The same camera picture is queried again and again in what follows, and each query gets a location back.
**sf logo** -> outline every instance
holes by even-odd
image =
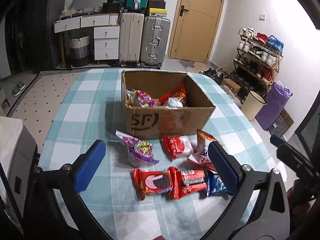
[[[154,127],[159,120],[159,114],[134,114],[132,115],[132,130],[144,131]]]

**blue shoe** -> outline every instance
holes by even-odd
[[[280,54],[282,55],[284,44],[281,41],[279,41],[275,36],[271,35],[268,38],[266,45],[279,51]]]

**light blue checkered tablecloth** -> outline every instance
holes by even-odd
[[[44,170],[59,169],[73,163],[96,139],[105,141],[106,157],[95,173],[88,189],[80,195],[93,216],[114,239],[200,239],[228,205],[222,197],[199,199],[195,193],[178,201],[165,196],[147,196],[138,201],[132,185],[126,149],[115,138],[116,130],[125,132],[121,103],[121,72],[123,69],[97,69],[82,73],[65,96],[50,127],[39,166]],[[240,164],[255,170],[270,171],[275,162],[268,154],[260,136],[239,108],[210,78],[189,73],[204,93],[217,106],[204,131],[225,144],[225,150]],[[196,145],[196,136],[189,137]],[[170,161],[160,141],[153,143],[159,164],[145,170],[183,167],[185,159]],[[67,217],[61,195],[58,202]],[[244,214],[252,211],[257,194]],[[66,218],[70,225],[72,220]]]

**blue oreo package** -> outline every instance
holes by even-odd
[[[220,176],[208,170],[207,197],[222,196],[224,193],[233,196],[233,194],[227,190]]]

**purple shopping bag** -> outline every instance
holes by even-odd
[[[256,115],[256,120],[263,130],[267,130],[277,119],[292,93],[280,81],[272,84],[271,90],[266,95],[267,104]]]

